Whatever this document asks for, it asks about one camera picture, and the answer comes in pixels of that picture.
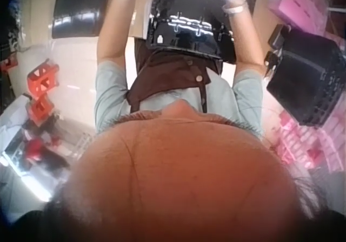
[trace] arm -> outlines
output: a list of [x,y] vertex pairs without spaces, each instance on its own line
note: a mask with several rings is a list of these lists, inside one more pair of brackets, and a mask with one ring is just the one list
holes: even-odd
[[125,69],[125,49],[136,0],[110,0],[97,43],[97,63],[115,62]]
[[[229,7],[241,6],[244,0],[228,0]],[[235,76],[246,69],[265,74],[264,53],[249,9],[230,17],[237,56]]]

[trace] black plastic container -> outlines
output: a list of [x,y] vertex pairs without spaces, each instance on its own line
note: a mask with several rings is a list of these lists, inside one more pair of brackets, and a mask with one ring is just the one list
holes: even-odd
[[267,90],[303,126],[322,126],[345,91],[346,62],[337,44],[293,29]]
[[[256,0],[247,0],[253,13]],[[153,0],[147,46],[236,62],[225,0]]]

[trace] button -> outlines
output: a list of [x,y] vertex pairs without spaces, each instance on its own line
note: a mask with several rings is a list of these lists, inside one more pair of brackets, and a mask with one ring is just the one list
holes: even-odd
[[203,77],[202,77],[201,75],[198,75],[198,76],[196,77],[196,81],[197,81],[197,82],[203,81]]

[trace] brown apron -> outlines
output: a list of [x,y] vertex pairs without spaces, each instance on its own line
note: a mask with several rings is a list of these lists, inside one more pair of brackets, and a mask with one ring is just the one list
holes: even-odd
[[222,62],[176,51],[152,51],[142,39],[135,39],[135,58],[137,78],[126,96],[131,113],[139,111],[141,102],[154,94],[187,88],[199,88],[203,112],[207,113],[207,67],[220,75]]

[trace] pink container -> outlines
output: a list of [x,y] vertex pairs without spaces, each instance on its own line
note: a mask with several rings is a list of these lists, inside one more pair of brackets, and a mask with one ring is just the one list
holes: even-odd
[[326,0],[269,0],[269,9],[295,28],[324,34],[328,18]]
[[286,111],[281,113],[280,141],[276,152],[282,161],[300,162],[305,168],[326,159],[330,172],[344,170],[346,159],[346,94],[343,93],[320,129],[300,126]]

